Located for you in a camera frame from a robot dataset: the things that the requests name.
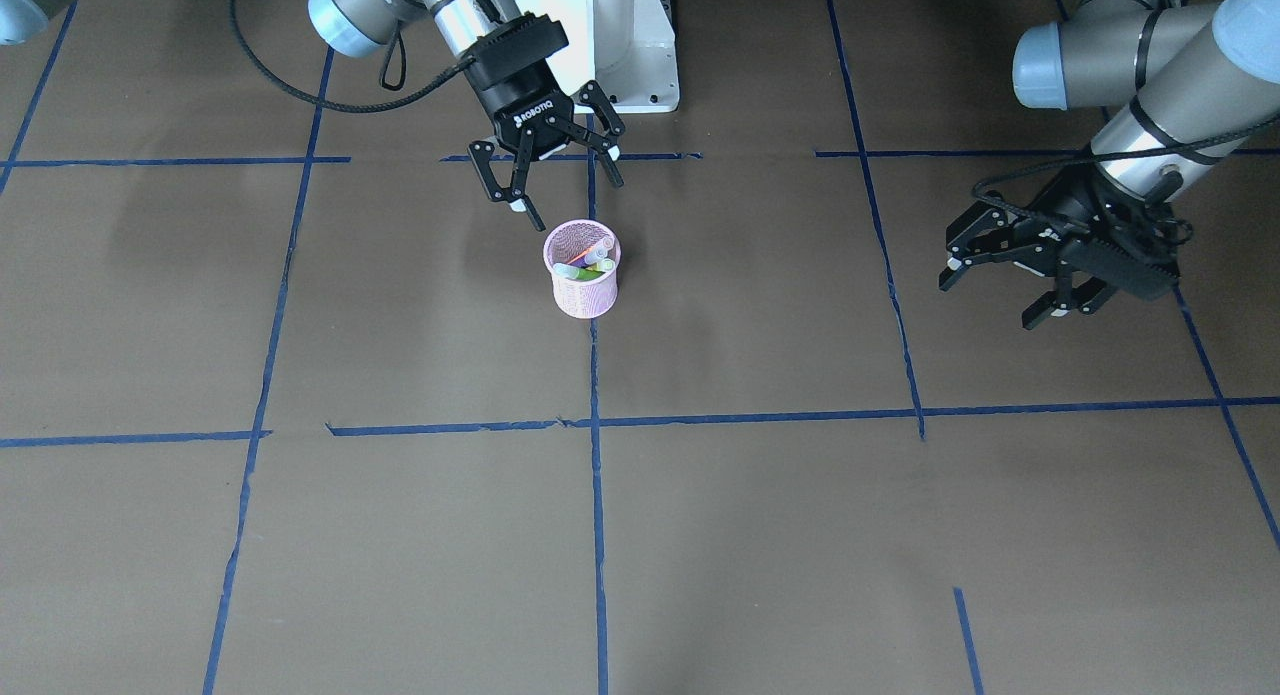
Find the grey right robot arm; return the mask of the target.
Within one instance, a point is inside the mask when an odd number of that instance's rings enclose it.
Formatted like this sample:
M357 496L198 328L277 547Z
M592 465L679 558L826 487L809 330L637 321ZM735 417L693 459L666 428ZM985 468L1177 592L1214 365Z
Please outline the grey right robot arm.
M316 35L347 58L393 54L403 49L403 29L431 20L454 56L448 69L413 93L384 83L396 99L378 104L329 101L287 83L257 58L241 29L238 0L227 0L227 17L236 44L269 83L298 101L334 113L387 113L421 101L456 76L465 76L493 134L468 145L467 154L486 198L526 212L536 230L544 221L527 193L529 170L538 159L566 145L596 154L611 186L623 186L617 165L626 125L598 81L576 92L558 84L550 69L553 54L567 49L558 20L524 12L516 0L308 0Z

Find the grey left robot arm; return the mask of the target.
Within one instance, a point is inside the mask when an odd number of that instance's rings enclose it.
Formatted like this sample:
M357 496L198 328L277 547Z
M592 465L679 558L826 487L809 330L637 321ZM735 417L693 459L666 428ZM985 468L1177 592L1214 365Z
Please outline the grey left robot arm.
M1075 156L1018 172L1050 174L1025 206L998 177L974 186L946 230L940 291L988 262L1046 276L1024 329L1093 315L1119 291L1164 297L1193 234L1174 200L1276 124L1277 81L1277 0L1079 0L1069 20L1025 31L1012 61L1025 108L1112 116Z

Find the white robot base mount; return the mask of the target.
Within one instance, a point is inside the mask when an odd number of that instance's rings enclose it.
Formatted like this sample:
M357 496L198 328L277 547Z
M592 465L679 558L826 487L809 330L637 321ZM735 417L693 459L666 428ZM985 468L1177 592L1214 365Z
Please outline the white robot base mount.
M568 44L548 63L562 90L598 81L617 113L675 113L681 102L675 0L516 0L561 22Z

